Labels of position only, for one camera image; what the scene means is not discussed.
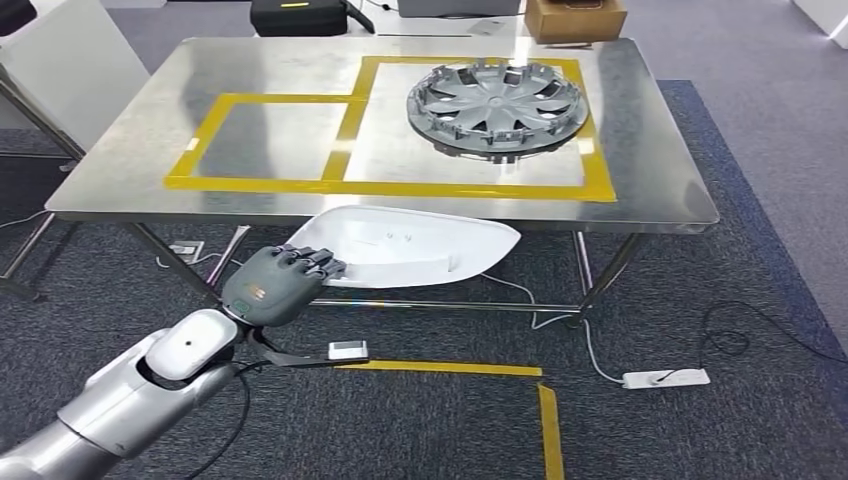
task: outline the black bag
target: black bag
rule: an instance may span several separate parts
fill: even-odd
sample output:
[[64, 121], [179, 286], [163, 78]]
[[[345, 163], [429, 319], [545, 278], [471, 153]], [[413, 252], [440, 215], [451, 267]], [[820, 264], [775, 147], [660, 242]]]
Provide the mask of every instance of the black bag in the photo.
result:
[[37, 16], [29, 0], [0, 0], [0, 36], [17, 32]]
[[347, 33], [347, 17], [374, 24], [346, 0], [253, 0], [250, 23], [260, 37], [330, 37]]

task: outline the cardboard box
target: cardboard box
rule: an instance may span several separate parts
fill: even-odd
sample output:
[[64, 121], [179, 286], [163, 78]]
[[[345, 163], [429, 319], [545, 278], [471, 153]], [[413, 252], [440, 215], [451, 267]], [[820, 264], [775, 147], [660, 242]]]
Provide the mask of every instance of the cardboard box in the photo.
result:
[[615, 40], [627, 9], [618, 0], [603, 0], [600, 8], [587, 2], [527, 0], [524, 23], [537, 43], [582, 43]]

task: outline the white cabinet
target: white cabinet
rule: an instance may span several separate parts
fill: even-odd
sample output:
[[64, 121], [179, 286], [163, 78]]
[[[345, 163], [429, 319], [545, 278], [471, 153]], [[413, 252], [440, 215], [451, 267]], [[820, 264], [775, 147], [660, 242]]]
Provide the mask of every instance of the white cabinet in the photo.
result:
[[[31, 1], [38, 18], [0, 37], [0, 64], [89, 150], [150, 75], [99, 0]], [[0, 127], [26, 125], [21, 123], [11, 105], [0, 105]]]
[[848, 48], [848, 0], [794, 0], [831, 40]]

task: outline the robotic arm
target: robotic arm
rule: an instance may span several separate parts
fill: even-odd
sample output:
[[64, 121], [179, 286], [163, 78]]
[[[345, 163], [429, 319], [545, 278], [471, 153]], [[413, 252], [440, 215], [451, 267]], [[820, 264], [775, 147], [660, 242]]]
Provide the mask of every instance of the robotic arm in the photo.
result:
[[223, 389], [238, 372], [232, 358], [241, 343], [278, 366], [367, 361], [364, 341], [331, 343], [324, 356], [299, 357], [262, 335], [293, 321], [345, 267], [326, 249], [259, 250], [224, 285], [220, 311], [193, 312], [92, 375], [56, 421], [0, 457], [0, 478], [103, 477]]

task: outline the metal bar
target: metal bar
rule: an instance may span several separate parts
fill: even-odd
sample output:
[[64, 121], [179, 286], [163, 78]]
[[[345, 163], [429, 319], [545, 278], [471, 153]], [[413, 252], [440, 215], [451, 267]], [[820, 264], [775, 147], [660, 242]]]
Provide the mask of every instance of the metal bar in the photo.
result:
[[[23, 116], [33, 123], [42, 133], [47, 135], [53, 143], [56, 144], [63, 152], [67, 153], [73, 160], [79, 161], [85, 156], [83, 150], [77, 143], [59, 128], [53, 120], [41, 111], [35, 102], [29, 100], [20, 89], [12, 81], [6, 69], [0, 65], [0, 95], [2, 95], [9, 103], [12, 104]], [[21, 246], [18, 252], [12, 258], [12, 262], [6, 268], [6, 272], [0, 276], [2, 281], [0, 286], [3, 289], [24, 298], [38, 298], [38, 292], [23, 285], [20, 285], [11, 280], [11, 276], [20, 268], [21, 264], [29, 256], [35, 245], [41, 240], [41, 237], [50, 228], [50, 225], [55, 219], [54, 214], [50, 214], [45, 218], [35, 231], [30, 234], [26, 242]]]
[[47, 229], [50, 228], [50, 225], [53, 224], [53, 221], [56, 219], [56, 214], [49, 214], [44, 219], [41, 220], [41, 223], [35, 230], [30, 233], [29, 237], [26, 239], [21, 248], [18, 249], [18, 252], [15, 253], [14, 258], [12, 258], [12, 262], [6, 267], [6, 271], [3, 272], [3, 277], [11, 278], [12, 275], [21, 267], [26, 260], [26, 257], [38, 245], [38, 242], [41, 240], [41, 237], [47, 232]]
[[580, 325], [589, 308], [597, 301], [598, 297], [607, 291], [607, 289], [618, 279], [621, 273], [624, 272], [624, 269], [627, 268], [627, 265], [629, 265], [633, 260], [636, 252], [639, 251], [639, 247], [645, 243], [647, 238], [647, 234], [644, 233], [631, 233], [630, 236], [627, 237], [627, 240], [625, 240], [621, 247], [619, 247], [618, 251], [615, 252], [615, 256], [612, 260], [610, 260], [607, 266], [604, 267], [604, 270], [598, 276], [595, 284], [583, 297], [583, 300], [580, 302], [580, 312], [569, 318], [569, 326], [576, 327]]
[[65, 155], [51, 153], [0, 152], [0, 158], [32, 158], [38, 160], [73, 160]]
[[577, 256], [577, 273], [580, 275], [580, 286], [583, 287], [583, 295], [592, 289], [592, 267], [589, 265], [589, 254], [586, 252], [586, 241], [583, 232], [571, 232], [574, 240], [574, 254]]
[[39, 297], [37, 290], [21, 285], [6, 277], [0, 277], [0, 290], [12, 292], [24, 300], [35, 300]]
[[488, 310], [501, 312], [579, 313], [577, 305], [545, 305], [530, 303], [439, 302], [428, 300], [359, 300], [353, 298], [319, 298], [316, 306], [351, 306], [379, 308], [431, 308], [444, 310]]
[[23, 116], [32, 122], [45, 135], [50, 137], [50, 140], [56, 144], [63, 152], [74, 160], [82, 160], [85, 156], [83, 150], [77, 143], [62, 131], [53, 120], [44, 114], [41, 109], [31, 100], [29, 100], [15, 85], [6, 69], [0, 66], [0, 95], [6, 98]]
[[215, 268], [212, 270], [212, 273], [209, 274], [209, 278], [206, 279], [206, 283], [212, 286], [214, 289], [218, 286], [218, 282], [221, 280], [221, 275], [224, 273], [224, 269], [227, 268], [227, 264], [230, 263], [230, 259], [233, 258], [233, 254], [236, 253], [239, 245], [244, 239], [247, 237], [247, 233], [250, 231], [250, 225], [239, 225], [236, 228], [236, 233], [233, 234], [233, 238], [230, 239], [230, 243], [227, 245], [227, 248], [221, 253], [221, 258], [218, 260], [218, 263], [215, 265]]
[[143, 244], [147, 245], [165, 265], [174, 270], [183, 280], [188, 282], [193, 289], [201, 295], [206, 296], [209, 300], [216, 303], [221, 299], [211, 285], [207, 284], [194, 270], [191, 269], [180, 257], [178, 257], [168, 245], [165, 244], [159, 237], [141, 223], [125, 223], [124, 227], [134, 237], [138, 238]]

